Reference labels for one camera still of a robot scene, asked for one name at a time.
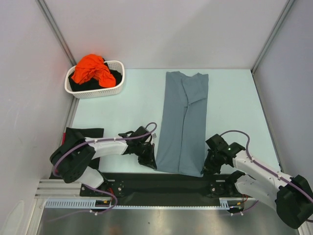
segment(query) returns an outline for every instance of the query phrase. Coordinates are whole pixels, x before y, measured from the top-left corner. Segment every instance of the orange cloth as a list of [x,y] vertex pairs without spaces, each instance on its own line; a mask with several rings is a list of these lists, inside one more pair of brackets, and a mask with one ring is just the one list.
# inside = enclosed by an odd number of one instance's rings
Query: orange cloth
[[72,79],[81,85],[94,78],[99,81],[101,87],[115,87],[116,80],[103,63],[104,60],[101,56],[94,54],[84,56],[76,65]]

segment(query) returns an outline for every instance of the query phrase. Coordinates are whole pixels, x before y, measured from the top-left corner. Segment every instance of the white plastic basket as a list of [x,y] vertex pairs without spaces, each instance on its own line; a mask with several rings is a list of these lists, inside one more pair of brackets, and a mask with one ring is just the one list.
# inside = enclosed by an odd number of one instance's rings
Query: white plastic basket
[[65,83],[64,83],[65,90],[78,99],[95,98],[95,97],[107,96],[107,95],[113,95],[113,94],[120,93],[123,89],[123,83],[125,80],[124,65],[117,60],[105,61],[104,63],[108,65],[110,70],[116,70],[116,71],[121,73],[122,81],[120,84],[118,84],[115,87],[111,87],[111,88],[103,88],[103,89],[98,89],[98,90],[82,91],[82,92],[73,92],[72,88],[70,87],[69,81],[68,81],[68,76],[75,71],[76,66],[73,66],[67,72],[67,76],[65,78]]

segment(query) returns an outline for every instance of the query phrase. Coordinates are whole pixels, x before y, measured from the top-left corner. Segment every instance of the gray garment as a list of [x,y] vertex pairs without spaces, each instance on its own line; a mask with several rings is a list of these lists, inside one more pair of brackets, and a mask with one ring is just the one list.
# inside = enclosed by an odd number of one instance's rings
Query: gray garment
[[157,170],[202,176],[208,82],[208,74],[166,73]]

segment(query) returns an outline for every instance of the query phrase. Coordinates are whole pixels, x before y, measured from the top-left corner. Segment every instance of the gray floor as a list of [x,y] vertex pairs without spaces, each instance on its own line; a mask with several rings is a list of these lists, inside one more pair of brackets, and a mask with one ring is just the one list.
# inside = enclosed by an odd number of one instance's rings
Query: gray floor
[[298,235],[269,207],[258,204],[244,216],[212,210],[113,210],[94,216],[71,209],[45,209],[37,235]]

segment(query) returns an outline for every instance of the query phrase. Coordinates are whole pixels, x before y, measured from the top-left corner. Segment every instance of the basket rim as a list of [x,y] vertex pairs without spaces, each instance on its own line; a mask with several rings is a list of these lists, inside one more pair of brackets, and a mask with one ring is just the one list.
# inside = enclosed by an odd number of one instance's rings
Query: basket rim
[[125,80],[125,69],[124,69],[123,63],[120,62],[120,61],[118,61],[118,60],[108,60],[108,61],[105,61],[104,63],[109,63],[109,62],[111,62],[111,63],[113,63],[113,62],[114,62],[114,63],[119,63],[119,64],[122,66],[122,72],[123,72],[123,74],[122,74],[122,81],[121,81],[120,84],[118,84],[118,85],[115,86],[115,87],[103,88],[103,89],[97,89],[97,90],[90,90],[90,91],[81,91],[81,92],[73,92],[73,91],[70,91],[70,90],[67,88],[67,81],[68,81],[69,72],[70,72],[73,68],[76,67],[76,65],[75,65],[75,66],[71,67],[71,68],[67,71],[67,75],[66,75],[66,77],[65,77],[65,82],[64,82],[64,88],[65,88],[66,92],[68,92],[68,93],[70,93],[70,94],[95,93],[95,92],[100,92],[100,91],[110,91],[110,90],[114,90],[114,89],[117,89],[117,88],[119,88],[120,86],[122,86],[123,83],[124,83],[124,80]]

